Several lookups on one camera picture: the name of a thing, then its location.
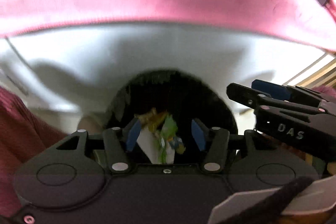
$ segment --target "maroon knit fabric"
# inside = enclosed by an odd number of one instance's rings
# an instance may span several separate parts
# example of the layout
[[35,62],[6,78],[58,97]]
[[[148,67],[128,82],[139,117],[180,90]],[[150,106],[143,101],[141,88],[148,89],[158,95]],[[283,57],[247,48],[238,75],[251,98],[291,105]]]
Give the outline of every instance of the maroon knit fabric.
[[12,186],[16,169],[65,136],[0,87],[0,215],[9,217],[20,208]]
[[336,90],[329,87],[329,86],[325,86],[325,85],[320,85],[317,87],[312,88],[312,90],[324,93],[324,94],[328,94],[330,96],[334,96],[336,98]]

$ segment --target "black strap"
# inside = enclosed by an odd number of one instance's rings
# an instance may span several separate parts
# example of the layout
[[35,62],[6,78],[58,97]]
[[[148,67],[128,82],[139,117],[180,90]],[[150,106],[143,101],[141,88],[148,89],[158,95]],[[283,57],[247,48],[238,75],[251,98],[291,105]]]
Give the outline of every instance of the black strap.
[[281,212],[299,193],[313,183],[313,179],[300,177],[284,185],[273,195],[219,224],[267,224],[278,219]]

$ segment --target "circular indentation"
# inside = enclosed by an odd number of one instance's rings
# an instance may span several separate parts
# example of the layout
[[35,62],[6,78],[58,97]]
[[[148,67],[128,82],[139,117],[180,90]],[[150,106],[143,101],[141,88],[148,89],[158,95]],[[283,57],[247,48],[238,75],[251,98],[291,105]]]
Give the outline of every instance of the circular indentation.
[[207,171],[218,171],[221,168],[221,166],[215,162],[208,162],[204,165],[204,169]]
[[112,165],[112,169],[115,171],[125,171],[128,168],[128,164],[124,162],[117,162]]
[[48,186],[60,186],[76,177],[76,169],[67,164],[51,164],[37,172],[37,179]]
[[282,186],[295,178],[295,171],[284,164],[265,164],[257,169],[256,175],[263,183]]
[[23,218],[24,222],[27,223],[27,224],[34,224],[35,223],[35,218],[30,216],[30,215],[27,215]]

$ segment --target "black opening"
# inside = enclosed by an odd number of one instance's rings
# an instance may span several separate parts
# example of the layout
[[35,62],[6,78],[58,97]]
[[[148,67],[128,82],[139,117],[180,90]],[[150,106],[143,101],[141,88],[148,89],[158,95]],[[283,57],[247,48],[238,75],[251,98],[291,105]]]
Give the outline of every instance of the black opening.
[[67,142],[61,144],[57,150],[76,150],[79,142],[79,136],[75,136]]
[[[222,127],[237,134],[236,121],[222,99],[196,77],[175,70],[160,70],[138,75],[116,95],[111,109],[110,127],[125,127],[135,114],[155,107],[168,111],[178,126],[186,151],[175,154],[175,164],[195,163],[202,157],[191,134],[191,120],[199,118],[207,127]],[[130,153],[136,163],[150,163],[140,147]]]

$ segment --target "screw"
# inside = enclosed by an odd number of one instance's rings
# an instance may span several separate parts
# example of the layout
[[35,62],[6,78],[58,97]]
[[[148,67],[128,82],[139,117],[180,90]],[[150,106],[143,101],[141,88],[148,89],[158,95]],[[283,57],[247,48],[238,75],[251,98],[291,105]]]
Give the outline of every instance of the screw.
[[27,223],[27,224],[34,224],[35,223],[35,219],[34,217],[30,216],[30,215],[26,215],[24,218],[23,218],[24,222]]
[[215,162],[208,162],[204,165],[204,169],[207,171],[218,171],[221,166]]
[[117,162],[112,165],[112,169],[115,171],[125,171],[128,168],[128,164],[124,162]]

